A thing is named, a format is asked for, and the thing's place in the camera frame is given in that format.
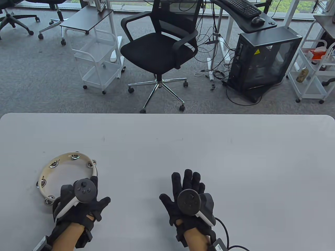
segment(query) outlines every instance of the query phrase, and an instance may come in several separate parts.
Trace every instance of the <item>floor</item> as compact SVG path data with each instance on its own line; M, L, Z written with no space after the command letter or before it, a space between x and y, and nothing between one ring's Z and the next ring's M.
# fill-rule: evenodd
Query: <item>floor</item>
M1 31L0 41L0 117L9 112L66 112L66 113L138 113L149 96L152 87L136 87L129 94L127 84L153 80L153 75L134 66L127 60L127 67L121 79L116 79L103 95L99 89L82 88L82 81L75 67L74 57L69 47L60 44L60 28L44 32L44 40L37 38L38 30L47 26L51 17L57 14L48 10L14 9L16 14L37 14L41 22L34 18L23 22L35 32L29 36L17 27L7 25ZM74 12L63 11L64 17ZM128 42L120 24L126 14L115 14L115 26L118 35L123 35L123 44ZM201 33L205 33L213 24L211 18L205 18ZM291 28L305 35L310 22L293 22ZM221 34L225 34L227 19L222 22ZM104 22L100 28L107 28ZM149 18L138 20L129 25L133 37L140 37L153 31ZM236 46L241 30L234 24L230 47ZM69 32L73 47L80 48L89 39L80 32ZM200 48L196 58L206 61L212 45ZM255 106L239 106L230 102L225 88L215 80L216 88L211 90L211 82L204 75L195 77L194 73L206 68L206 63L192 59L182 65L179 70L171 70L163 77L187 77L189 87L184 88L182 82L172 83L170 87L186 102L184 113L235 113L235 114L328 114L335 117L335 92L323 105L317 100L303 100L296 103L295 93L290 83L284 78L282 84L266 93L262 101ZM248 104L238 95L228 91L234 102ZM163 89L153 97L147 113L180 113L179 103Z

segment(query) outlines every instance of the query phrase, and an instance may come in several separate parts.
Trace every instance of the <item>chair seat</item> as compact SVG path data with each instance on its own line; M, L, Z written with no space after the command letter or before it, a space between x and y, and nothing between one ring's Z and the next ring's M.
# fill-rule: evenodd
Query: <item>chair seat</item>
M176 66L172 53L175 39L159 33L150 33L122 46L120 52L133 64L154 74L164 74ZM180 64L193 57L186 45L180 47Z

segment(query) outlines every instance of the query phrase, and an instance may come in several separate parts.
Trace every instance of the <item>black mesh office chair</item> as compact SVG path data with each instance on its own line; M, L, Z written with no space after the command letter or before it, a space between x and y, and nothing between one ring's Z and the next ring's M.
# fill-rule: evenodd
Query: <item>black mesh office chair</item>
M57 11L57 15L58 18L51 18L50 22L49 22L49 26L45 27L42 30L39 30L39 39L43 39L43 34L42 32L52 29L54 27L59 26L62 22L64 22L65 20L67 20L67 18L63 18L62 12L60 11L58 4L64 3L66 0L27 0L28 2L32 2L32 3L47 3L49 4L50 8L52 10L56 10ZM64 28L61 27L61 45L66 45L66 41L64 38Z
M22 2L23 0L0 0L0 14L2 14L2 10L5 11L5 16L4 17L0 17L0 31L2 30L3 27L5 27L6 24L10 24L13 28L15 28L15 25L18 24L20 26L22 26L23 28L25 28L27 30L27 32L29 33L29 35L34 35L34 32L32 30L29 30L29 28L21 23L18 19L21 18L27 18L27 17L34 17L36 22L39 22L40 19L36 16L36 15L14 15L14 13L9 14L8 11L6 10L6 8L9 7L14 7L15 5L17 5L18 3Z
M162 79L162 75L173 68L180 66L193 58L197 52L195 29L202 0L154 0L151 12L144 12L122 19L121 26L130 42L121 48L121 54L138 67L152 72L156 80L135 84L128 84L128 91L134 91L133 86L155 85L148 100L140 113L146 113L146 107L158 88L163 87L182 105L180 111L185 110L185 102L178 97L166 83L184 81L184 87L188 86L186 78ZM127 23L149 16L155 28L155 33L150 33L138 39L133 39L127 29ZM175 40L162 33L168 33L180 40Z

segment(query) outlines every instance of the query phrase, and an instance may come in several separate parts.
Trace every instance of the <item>computer case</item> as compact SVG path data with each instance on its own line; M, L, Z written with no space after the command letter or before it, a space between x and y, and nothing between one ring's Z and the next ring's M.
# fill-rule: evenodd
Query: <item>computer case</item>
M301 40L301 35L284 26L241 33L227 85L256 103L282 81Z

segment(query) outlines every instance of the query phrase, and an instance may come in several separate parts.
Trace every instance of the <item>hand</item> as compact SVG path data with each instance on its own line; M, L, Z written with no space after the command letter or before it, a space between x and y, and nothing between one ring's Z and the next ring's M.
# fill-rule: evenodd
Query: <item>hand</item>
M203 235L209 235L211 236L211 240L215 240L215 233L212 231L210 226L208 226L201 218L184 215L177 205L177 198L185 189L193 189L198 194L204 193L205 184L200 183L200 174L198 172L192 173L190 169L186 169L184 173L183 185L181 184L181 177L179 173L174 172L171 177L174 201L172 201L165 193L162 193L159 198L170 216L170 225L172 226L174 224L177 228L177 240L180 241L184 247L187 247L188 245L186 243L184 233L193 228L197 228L200 233Z
M91 219L93 221L101 221L101 212L102 210L110 203L111 199L109 197L105 197L100 201L97 201L97 194L98 194L98 177L92 176L90 180L96 186L96 195L94 199L89 203L78 203L76 206L73 206L65 215L57 220L57 224L60 222L72 222L78 223L85 227L87 226L87 219ZM57 198L53 204L53 212L57 208L58 204L61 202L61 197Z

